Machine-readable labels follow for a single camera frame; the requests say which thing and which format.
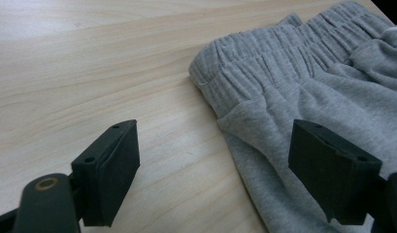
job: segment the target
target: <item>gray fabric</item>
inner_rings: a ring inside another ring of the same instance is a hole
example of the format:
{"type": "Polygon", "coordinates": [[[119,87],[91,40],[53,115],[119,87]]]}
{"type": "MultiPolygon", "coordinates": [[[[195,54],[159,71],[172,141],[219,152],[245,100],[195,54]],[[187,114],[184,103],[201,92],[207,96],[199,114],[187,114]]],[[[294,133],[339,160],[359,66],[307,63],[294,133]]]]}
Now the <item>gray fabric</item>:
{"type": "Polygon", "coordinates": [[[292,14],[273,27],[215,40],[189,68],[253,203],[271,232],[369,232],[327,223],[287,168],[292,122],[335,131],[397,172],[397,27],[353,2],[306,23],[292,14]]]}

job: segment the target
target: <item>gray sweatpants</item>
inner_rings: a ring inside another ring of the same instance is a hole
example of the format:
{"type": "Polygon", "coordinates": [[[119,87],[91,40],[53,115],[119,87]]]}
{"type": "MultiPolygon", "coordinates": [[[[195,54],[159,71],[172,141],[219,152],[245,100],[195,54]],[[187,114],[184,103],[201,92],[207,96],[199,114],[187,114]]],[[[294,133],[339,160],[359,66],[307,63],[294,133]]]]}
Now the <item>gray sweatpants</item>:
{"type": "Polygon", "coordinates": [[[322,124],[397,172],[397,26],[344,2],[306,23],[211,42],[189,68],[262,219],[271,232],[370,232],[327,223],[288,169],[295,118],[322,124]]]}

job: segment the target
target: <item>wood grain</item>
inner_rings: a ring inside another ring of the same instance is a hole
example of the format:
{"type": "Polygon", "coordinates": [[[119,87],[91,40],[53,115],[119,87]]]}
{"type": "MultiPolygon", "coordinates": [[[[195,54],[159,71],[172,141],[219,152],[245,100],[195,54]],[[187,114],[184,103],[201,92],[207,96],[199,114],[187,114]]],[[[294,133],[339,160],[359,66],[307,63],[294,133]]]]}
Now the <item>wood grain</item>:
{"type": "Polygon", "coordinates": [[[0,215],[135,118],[142,166],[113,227],[83,232],[266,232],[187,68],[213,39],[337,2],[0,1],[0,215]]]}

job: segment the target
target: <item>wooden table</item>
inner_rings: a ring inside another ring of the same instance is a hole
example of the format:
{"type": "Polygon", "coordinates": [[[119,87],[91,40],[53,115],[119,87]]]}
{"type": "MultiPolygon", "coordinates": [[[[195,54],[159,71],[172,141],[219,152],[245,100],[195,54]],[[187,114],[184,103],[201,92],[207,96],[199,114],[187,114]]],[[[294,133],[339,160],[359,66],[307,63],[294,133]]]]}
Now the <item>wooden table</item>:
{"type": "Polygon", "coordinates": [[[266,232],[187,68],[211,40],[337,2],[0,1],[0,215],[135,118],[141,168],[113,227],[83,232],[266,232]]]}

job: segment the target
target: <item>light wood surface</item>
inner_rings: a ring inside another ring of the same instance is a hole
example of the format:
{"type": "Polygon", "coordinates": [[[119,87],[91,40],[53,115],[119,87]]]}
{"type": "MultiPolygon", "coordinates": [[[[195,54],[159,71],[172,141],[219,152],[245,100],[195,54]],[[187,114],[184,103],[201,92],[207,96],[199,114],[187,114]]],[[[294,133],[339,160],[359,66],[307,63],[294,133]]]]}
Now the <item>light wood surface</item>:
{"type": "Polygon", "coordinates": [[[83,232],[266,232],[187,68],[213,39],[337,2],[0,1],[0,215],[135,118],[141,168],[113,227],[83,232]]]}

